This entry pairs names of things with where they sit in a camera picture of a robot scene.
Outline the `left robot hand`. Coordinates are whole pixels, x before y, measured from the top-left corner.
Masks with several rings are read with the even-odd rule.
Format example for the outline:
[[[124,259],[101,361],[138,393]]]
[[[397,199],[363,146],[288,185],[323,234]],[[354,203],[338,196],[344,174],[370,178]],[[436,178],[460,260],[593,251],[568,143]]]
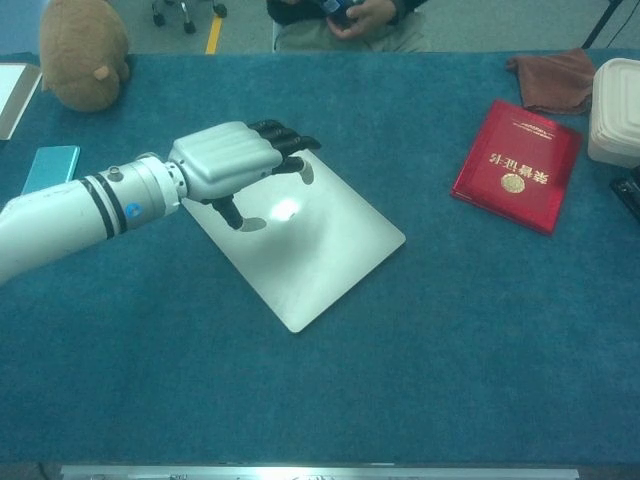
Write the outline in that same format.
[[[266,221],[243,216],[235,194],[281,174],[297,174],[304,184],[312,184],[313,167],[298,153],[320,147],[316,138],[273,119],[233,121],[175,140],[169,160],[182,172],[187,199],[211,206],[233,230],[255,232]]]

